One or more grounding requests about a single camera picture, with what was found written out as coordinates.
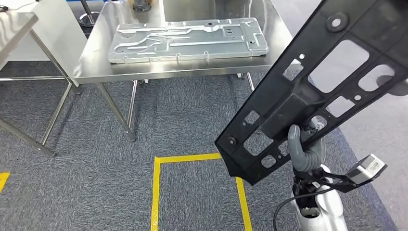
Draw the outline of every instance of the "metal table top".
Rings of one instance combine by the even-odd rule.
[[[0,13],[0,64],[38,21],[34,13]]]
[[[154,23],[200,19],[255,17],[263,29],[269,53],[259,57],[194,61],[111,64],[108,51],[122,23]],[[105,3],[74,72],[79,84],[134,79],[225,75],[268,70],[289,45],[292,36],[271,0],[152,0],[145,13],[130,10],[127,1]]]

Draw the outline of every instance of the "metal stool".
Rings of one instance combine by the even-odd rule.
[[[93,27],[98,19],[99,12],[91,12],[86,0],[81,0],[81,3],[84,7],[85,14],[79,17],[79,23],[82,26]]]

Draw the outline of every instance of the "table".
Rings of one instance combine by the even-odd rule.
[[[237,73],[240,77],[242,76],[241,73],[247,73],[248,81],[253,90],[249,72],[269,70],[292,40],[289,30],[270,0],[152,0],[151,5],[150,11],[135,13],[131,11],[126,0],[105,3],[73,77],[73,81],[78,84],[96,83],[98,85],[99,90],[131,140],[135,140],[129,127],[136,94],[136,80]],[[267,55],[135,64],[110,64],[108,61],[108,51],[116,27],[122,23],[154,23],[158,26],[165,26],[166,22],[169,21],[241,17],[255,17],[258,20],[269,45]],[[134,80],[134,86],[126,122],[103,83],[130,80]]]
[[[42,43],[41,39],[37,34],[32,30],[32,26],[38,21],[38,17],[34,13],[17,13],[17,12],[2,12],[0,13],[0,24],[2,25],[3,30],[1,31],[2,35],[0,36],[0,63],[4,62],[9,55],[9,53],[17,46],[19,41],[23,38],[24,35],[30,33],[34,41],[39,45],[39,47],[44,51],[47,57],[55,65],[55,67],[63,75],[63,79],[68,82],[60,102],[58,103],[57,109],[52,115],[51,121],[48,124],[48,127],[45,131],[45,134],[41,142],[37,142],[35,139],[23,133],[21,130],[6,122],[3,118],[0,117],[0,127],[3,127],[7,131],[13,133],[14,135],[20,137],[21,139],[29,142],[33,147],[42,151],[45,154],[54,156],[49,148],[45,146],[47,139],[51,133],[52,128],[54,127],[55,121],[58,118],[59,113],[65,103],[65,100],[68,96],[70,90],[73,90],[75,93],[79,94],[80,90],[74,85],[72,80],[69,78],[68,74],[63,70],[61,65],[51,54],[50,50]],[[43,79],[52,79],[52,78],[36,78],[36,77],[0,77],[1,81],[21,81],[21,80],[43,80]]]

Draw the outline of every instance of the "aluminum plate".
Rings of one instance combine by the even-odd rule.
[[[260,56],[268,44],[255,18],[120,24],[109,49],[111,63],[142,63]]]

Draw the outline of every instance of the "black plastic panel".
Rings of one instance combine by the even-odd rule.
[[[332,22],[340,19],[338,26]],[[408,1],[404,0],[324,0],[276,61],[245,104],[216,140],[231,176],[255,184],[290,160],[278,147],[286,141],[290,125],[305,127],[314,116],[322,116],[327,125],[303,143],[306,148],[341,125],[350,117],[381,98],[408,78]],[[323,93],[307,80],[309,74],[343,40],[351,40],[370,57],[334,90]],[[302,71],[292,81],[282,74],[292,60],[304,54]],[[370,70],[386,64],[394,76],[374,91],[364,91],[358,82]],[[326,107],[343,96],[355,105],[339,117]],[[259,118],[245,123],[251,112]],[[259,155],[251,155],[243,146],[257,130],[273,143]],[[261,161],[271,155],[276,163],[266,168]]]

